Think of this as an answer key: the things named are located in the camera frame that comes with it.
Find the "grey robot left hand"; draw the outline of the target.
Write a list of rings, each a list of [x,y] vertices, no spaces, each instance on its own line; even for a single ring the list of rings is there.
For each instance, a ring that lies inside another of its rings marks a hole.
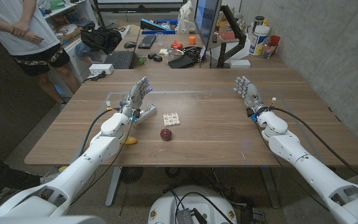
[[[122,114],[131,117],[134,111],[140,108],[144,96],[152,91],[152,87],[149,87],[149,85],[149,79],[143,77],[131,87],[126,97],[123,99],[121,106]]]

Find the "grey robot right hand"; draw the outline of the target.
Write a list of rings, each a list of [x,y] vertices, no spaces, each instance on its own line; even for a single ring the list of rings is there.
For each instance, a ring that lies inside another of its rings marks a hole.
[[[257,87],[248,78],[237,77],[234,91],[244,100],[248,117],[257,118],[261,113],[267,111]]]

